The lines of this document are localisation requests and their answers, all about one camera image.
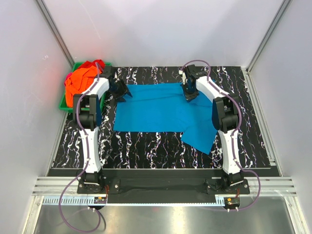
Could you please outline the orange t shirt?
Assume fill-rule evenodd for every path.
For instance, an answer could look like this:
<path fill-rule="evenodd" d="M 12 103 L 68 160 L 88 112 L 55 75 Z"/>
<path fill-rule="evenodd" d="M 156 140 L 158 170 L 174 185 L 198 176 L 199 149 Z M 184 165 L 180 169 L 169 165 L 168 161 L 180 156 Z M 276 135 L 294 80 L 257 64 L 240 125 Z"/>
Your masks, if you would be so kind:
<path fill-rule="evenodd" d="M 98 70 L 95 67 L 80 68 L 75 70 L 65 81 L 65 100 L 69 108 L 73 107 L 73 98 L 75 94 L 81 94 L 86 91 L 94 82 Z"/>

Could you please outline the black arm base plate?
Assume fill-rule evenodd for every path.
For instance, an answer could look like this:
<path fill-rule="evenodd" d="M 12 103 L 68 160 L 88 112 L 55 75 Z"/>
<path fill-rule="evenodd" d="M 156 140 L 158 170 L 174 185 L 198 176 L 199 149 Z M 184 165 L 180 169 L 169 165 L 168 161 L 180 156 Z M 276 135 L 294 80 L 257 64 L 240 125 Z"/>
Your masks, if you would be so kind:
<path fill-rule="evenodd" d="M 208 194 L 249 193 L 242 172 L 226 174 L 222 169 L 102 169 L 78 179 L 79 194 L 110 194 L 134 191 L 192 191 Z"/>

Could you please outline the blue t shirt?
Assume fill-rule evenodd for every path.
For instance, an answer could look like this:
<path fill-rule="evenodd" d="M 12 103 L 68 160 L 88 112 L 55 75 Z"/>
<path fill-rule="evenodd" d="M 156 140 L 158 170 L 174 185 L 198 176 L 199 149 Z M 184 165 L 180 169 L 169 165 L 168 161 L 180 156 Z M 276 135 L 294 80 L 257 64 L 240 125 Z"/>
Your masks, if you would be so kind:
<path fill-rule="evenodd" d="M 114 131 L 180 132 L 181 141 L 209 154 L 217 131 L 212 102 L 200 93 L 187 102 L 180 83 L 129 84 L 131 96 L 116 108 Z"/>

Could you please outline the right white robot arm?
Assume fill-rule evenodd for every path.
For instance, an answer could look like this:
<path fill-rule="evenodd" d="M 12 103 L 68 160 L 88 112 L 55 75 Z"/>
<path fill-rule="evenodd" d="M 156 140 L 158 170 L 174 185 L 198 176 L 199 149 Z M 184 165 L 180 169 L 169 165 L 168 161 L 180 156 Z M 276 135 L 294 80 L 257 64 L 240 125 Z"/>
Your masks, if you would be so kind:
<path fill-rule="evenodd" d="M 238 157 L 238 130 L 242 122 L 238 97 L 213 82 L 208 63 L 207 72 L 198 71 L 192 63 L 185 63 L 179 71 L 183 94 L 190 102 L 202 93 L 212 103 L 212 124 L 220 136 L 223 153 L 223 172 L 215 190 L 223 189 L 226 193 L 233 193 L 244 181 Z"/>

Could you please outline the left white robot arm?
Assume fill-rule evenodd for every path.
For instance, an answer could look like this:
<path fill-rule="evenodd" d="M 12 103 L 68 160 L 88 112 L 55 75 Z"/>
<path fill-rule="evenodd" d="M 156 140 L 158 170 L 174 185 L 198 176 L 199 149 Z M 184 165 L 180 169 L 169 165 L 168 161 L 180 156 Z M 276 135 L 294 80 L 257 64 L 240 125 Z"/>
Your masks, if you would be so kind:
<path fill-rule="evenodd" d="M 77 175 L 78 187 L 100 193 L 105 188 L 102 165 L 98 153 L 98 131 L 102 122 L 100 98 L 110 92 L 118 102 L 125 102 L 125 95 L 132 94 L 123 80 L 116 81 L 117 70 L 113 66 L 101 68 L 95 63 L 96 76 L 91 86 L 73 98 L 73 121 L 78 125 L 83 148 L 83 169 Z"/>

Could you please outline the red t shirt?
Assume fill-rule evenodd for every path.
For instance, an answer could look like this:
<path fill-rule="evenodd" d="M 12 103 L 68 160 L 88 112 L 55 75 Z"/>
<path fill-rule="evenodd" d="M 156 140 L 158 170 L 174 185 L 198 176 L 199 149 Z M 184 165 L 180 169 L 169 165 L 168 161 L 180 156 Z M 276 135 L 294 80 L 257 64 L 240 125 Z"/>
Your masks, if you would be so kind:
<path fill-rule="evenodd" d="M 82 63 L 78 68 L 90 68 L 90 67 L 95 67 L 99 68 L 100 71 L 103 71 L 105 68 L 105 62 L 101 59 L 96 59 L 94 61 L 86 61 Z"/>

